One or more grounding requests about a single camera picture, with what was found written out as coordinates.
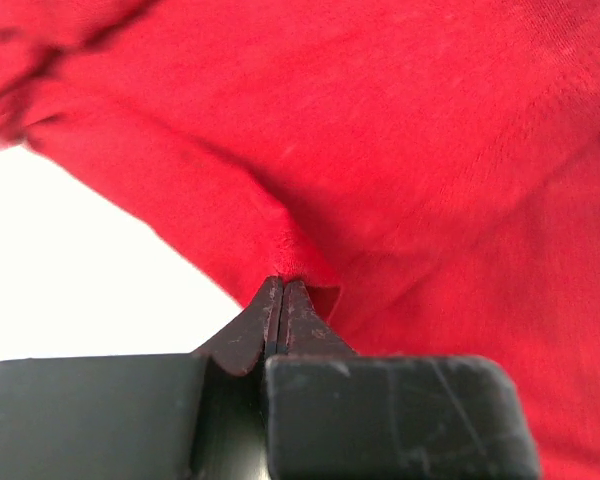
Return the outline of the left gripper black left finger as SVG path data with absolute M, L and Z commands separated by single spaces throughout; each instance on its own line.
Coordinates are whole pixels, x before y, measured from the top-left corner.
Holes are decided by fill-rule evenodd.
M 0 362 L 0 479 L 264 479 L 258 363 L 280 279 L 186 354 Z

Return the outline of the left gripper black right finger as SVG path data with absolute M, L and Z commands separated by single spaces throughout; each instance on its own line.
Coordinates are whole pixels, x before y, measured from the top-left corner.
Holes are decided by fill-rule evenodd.
M 360 356 L 286 285 L 266 345 L 274 479 L 538 479 L 516 387 L 481 356 Z

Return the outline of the dark red t shirt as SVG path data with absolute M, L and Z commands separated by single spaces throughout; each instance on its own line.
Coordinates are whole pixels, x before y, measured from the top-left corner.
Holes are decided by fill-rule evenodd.
M 19 142 L 240 302 L 494 359 L 600 479 L 600 1 L 0 1 Z

